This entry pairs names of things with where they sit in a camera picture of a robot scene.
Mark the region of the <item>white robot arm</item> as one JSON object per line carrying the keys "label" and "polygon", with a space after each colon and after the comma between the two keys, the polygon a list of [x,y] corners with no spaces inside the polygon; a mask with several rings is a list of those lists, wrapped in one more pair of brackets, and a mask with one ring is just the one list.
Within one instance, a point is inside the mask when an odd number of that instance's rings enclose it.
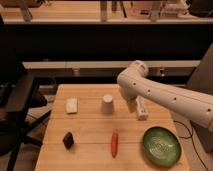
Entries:
{"label": "white robot arm", "polygon": [[126,101],[142,96],[213,132],[213,95],[149,80],[148,72],[146,63],[136,60],[117,76]]}

